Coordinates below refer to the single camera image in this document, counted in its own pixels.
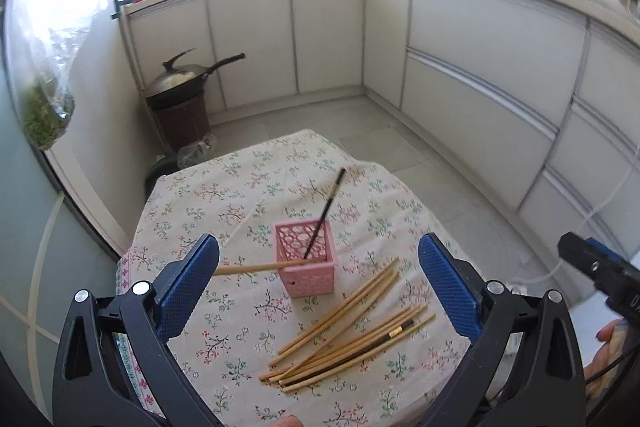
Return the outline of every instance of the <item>trash can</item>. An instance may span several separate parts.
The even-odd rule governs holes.
[[[181,147],[197,142],[211,131],[204,91],[186,102],[152,111],[158,119],[164,137],[175,152]]]

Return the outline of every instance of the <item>person's finger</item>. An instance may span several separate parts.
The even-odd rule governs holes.
[[[611,335],[613,335],[613,330],[616,329],[616,326],[620,324],[620,322],[622,322],[622,319],[615,319],[614,321],[611,321],[596,333],[596,338],[601,342],[609,342],[611,340]]]
[[[275,422],[273,422],[269,427],[304,427],[302,422],[297,419],[295,416],[285,416],[283,418],[278,418]]]
[[[584,368],[584,379],[588,380],[597,372],[602,371],[605,367],[609,365],[609,344],[605,344],[601,346],[596,355],[593,357],[593,362],[591,362],[587,367]]]

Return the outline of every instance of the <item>pan handle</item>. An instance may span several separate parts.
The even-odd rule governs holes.
[[[187,53],[194,51],[194,49],[195,48],[190,48],[186,51],[183,51],[182,53],[178,53],[177,55],[175,55],[175,57],[172,57],[168,61],[163,62],[162,65],[164,66],[165,70],[167,71],[173,70],[174,62],[178,60],[178,58],[182,57],[183,55],[186,55]]]
[[[239,55],[234,55],[233,57],[223,58],[219,62],[216,62],[212,67],[207,68],[207,70],[204,72],[204,74],[207,74],[207,75],[211,74],[215,70],[217,70],[218,68],[221,68],[222,66],[226,66],[227,64],[231,64],[232,62],[235,62],[236,60],[242,60],[245,57],[246,57],[246,55],[241,53]]]

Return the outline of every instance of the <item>table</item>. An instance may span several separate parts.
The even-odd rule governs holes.
[[[426,232],[435,232],[453,256],[468,260],[459,245],[386,169],[354,160],[311,130],[160,178],[132,247],[118,264],[117,293],[137,280],[153,280],[206,232],[218,238],[223,264],[272,261],[272,226],[319,216],[341,167],[348,172],[328,216],[338,259],[334,294],[289,299],[272,272],[213,277],[184,332],[168,343],[184,374],[227,426],[268,425],[289,414],[307,427],[396,425],[424,411],[468,347],[417,263],[417,243]],[[400,257],[401,279],[346,335],[416,303],[427,303],[428,314],[436,314],[431,324],[375,359],[296,393],[283,394],[258,381],[281,345],[394,256]],[[316,337],[307,347],[320,342]],[[120,347],[144,407],[161,413],[124,337]]]

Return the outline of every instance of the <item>plastic bag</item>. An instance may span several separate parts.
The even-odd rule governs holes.
[[[178,150],[178,167],[186,169],[213,159],[218,139],[208,132],[202,140],[185,145]]]
[[[52,147],[69,126],[75,109],[69,71],[99,9],[98,1],[8,4],[5,32],[13,55],[8,68],[12,91],[22,128],[40,150]]]

